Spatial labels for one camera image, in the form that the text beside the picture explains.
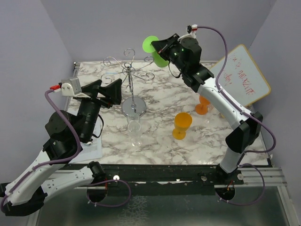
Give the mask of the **green plastic wine glass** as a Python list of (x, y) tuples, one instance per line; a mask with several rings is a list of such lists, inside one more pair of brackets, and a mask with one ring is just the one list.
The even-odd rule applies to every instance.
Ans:
[(158, 41), (158, 37), (156, 36), (148, 36), (142, 43), (142, 48), (144, 50), (144, 52), (146, 53), (150, 53), (154, 59), (154, 63), (156, 64), (156, 66), (160, 67), (160, 68), (164, 68), (166, 66), (168, 66), (168, 61), (164, 60), (154, 49), (154, 47), (152, 46), (151, 42), (152, 41)]

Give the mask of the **tall clear wine glass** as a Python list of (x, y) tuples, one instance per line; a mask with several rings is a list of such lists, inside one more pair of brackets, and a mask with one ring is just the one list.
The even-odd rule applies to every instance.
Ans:
[(138, 121), (130, 121), (128, 124), (128, 133), (131, 138), (132, 146), (140, 146), (142, 144), (141, 125)]

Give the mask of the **yellow-orange plastic wine glass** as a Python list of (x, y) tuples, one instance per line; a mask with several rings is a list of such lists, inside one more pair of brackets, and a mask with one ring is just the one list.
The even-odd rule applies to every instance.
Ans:
[(174, 118), (174, 129), (172, 135), (177, 140), (182, 140), (186, 137), (186, 131), (192, 124), (192, 117), (185, 112), (178, 113)]

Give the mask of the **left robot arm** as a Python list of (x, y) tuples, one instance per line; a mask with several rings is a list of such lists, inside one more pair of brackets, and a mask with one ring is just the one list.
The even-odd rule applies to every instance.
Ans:
[(45, 126), (49, 140), (37, 158), (17, 179), (0, 186), (0, 209), (6, 216), (30, 215), (62, 192), (78, 186), (98, 186), (106, 180), (103, 168), (95, 161), (68, 176), (55, 179), (50, 176), (77, 157), (83, 144), (92, 141), (100, 109), (121, 103), (121, 87), (121, 79), (107, 86), (102, 86), (101, 80), (81, 86), (78, 78), (72, 78), (45, 92), (45, 97), (60, 91), (64, 97), (79, 100), (78, 113), (73, 115), (54, 107), (54, 113)]

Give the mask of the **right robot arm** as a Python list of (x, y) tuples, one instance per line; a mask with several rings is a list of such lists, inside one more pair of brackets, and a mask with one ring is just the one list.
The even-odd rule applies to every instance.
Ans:
[(180, 71), (184, 83), (206, 98), (227, 120), (233, 131), (226, 137), (226, 154), (219, 164), (216, 179), (227, 184), (233, 179), (245, 149), (259, 136), (263, 116), (240, 106), (231, 96), (225, 97), (216, 85), (214, 75), (200, 63), (201, 47), (192, 37), (179, 40), (174, 34), (165, 40), (153, 40), (151, 46), (164, 60)]

